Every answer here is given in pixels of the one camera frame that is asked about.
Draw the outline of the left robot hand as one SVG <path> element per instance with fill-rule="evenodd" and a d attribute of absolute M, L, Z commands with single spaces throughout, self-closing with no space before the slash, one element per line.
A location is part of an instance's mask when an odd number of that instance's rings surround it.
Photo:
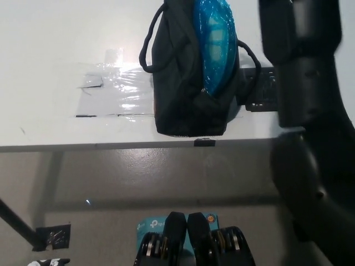
<path fill-rule="evenodd" d="M 68 258 L 55 258 L 55 259 L 44 259 L 44 260 L 34 260 L 30 262 L 27 266 L 65 266 L 70 262 Z"/>

